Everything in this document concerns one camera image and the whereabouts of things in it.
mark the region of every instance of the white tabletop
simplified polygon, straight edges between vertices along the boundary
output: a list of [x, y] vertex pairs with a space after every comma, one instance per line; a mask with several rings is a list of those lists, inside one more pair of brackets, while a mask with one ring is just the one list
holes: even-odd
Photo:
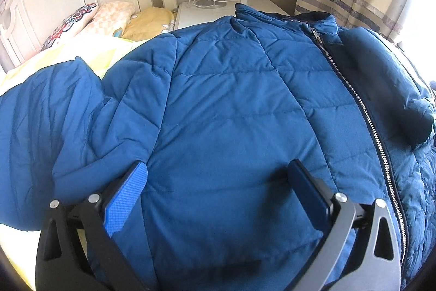
[[[213, 22], [223, 16], [235, 15], [235, 4], [239, 0], [227, 0], [225, 7], [217, 9], [197, 8], [193, 4], [188, 6], [188, 2], [180, 4], [177, 13], [175, 29], [182, 29], [188, 26]], [[247, 5], [265, 13], [279, 13], [288, 15], [283, 9], [276, 6], [270, 0], [248, 0]]]

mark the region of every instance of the blue puffer jacket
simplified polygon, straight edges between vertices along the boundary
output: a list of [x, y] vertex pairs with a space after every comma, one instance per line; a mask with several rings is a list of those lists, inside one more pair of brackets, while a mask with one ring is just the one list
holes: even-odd
[[51, 199], [77, 202], [142, 160], [147, 185], [113, 238], [153, 290], [283, 291], [321, 237], [286, 180], [298, 158], [355, 202], [387, 202], [404, 286], [436, 238], [434, 115], [377, 34], [237, 5], [102, 81], [77, 58], [0, 97], [0, 223], [37, 229]]

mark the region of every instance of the lamp base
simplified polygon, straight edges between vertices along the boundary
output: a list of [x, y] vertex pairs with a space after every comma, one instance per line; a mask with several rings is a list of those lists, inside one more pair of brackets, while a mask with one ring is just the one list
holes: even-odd
[[222, 8], [226, 6], [225, 0], [215, 0], [216, 2], [212, 0], [199, 0], [195, 2], [195, 5], [199, 6], [200, 8], [204, 7], [206, 9], [217, 9]]

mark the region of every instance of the metal screw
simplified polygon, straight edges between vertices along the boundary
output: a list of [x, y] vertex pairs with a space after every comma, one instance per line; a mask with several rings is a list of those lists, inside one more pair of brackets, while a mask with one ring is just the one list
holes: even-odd
[[91, 195], [88, 197], [88, 201], [89, 201], [91, 204], [95, 204], [95, 203], [99, 202], [99, 199], [100, 199], [100, 195], [99, 195], [99, 194], [91, 194]]
[[337, 199], [339, 202], [347, 202], [348, 198], [344, 193], [337, 192], [334, 194], [334, 198]]
[[378, 207], [385, 208], [386, 207], [386, 202], [384, 200], [382, 200], [382, 199], [376, 199], [376, 205]]
[[57, 208], [59, 206], [59, 200], [53, 200], [50, 202], [50, 208]]

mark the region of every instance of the jacket collar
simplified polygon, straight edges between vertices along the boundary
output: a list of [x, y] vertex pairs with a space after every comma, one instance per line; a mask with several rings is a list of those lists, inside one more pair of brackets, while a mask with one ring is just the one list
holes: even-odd
[[339, 29], [334, 16], [323, 11], [284, 16], [277, 13], [264, 13], [241, 3], [236, 3], [235, 8], [236, 18], [241, 20], [273, 23], [293, 30], [301, 30], [301, 24], [306, 24], [305, 29], [312, 27], [316, 31], [328, 35], [337, 35]]

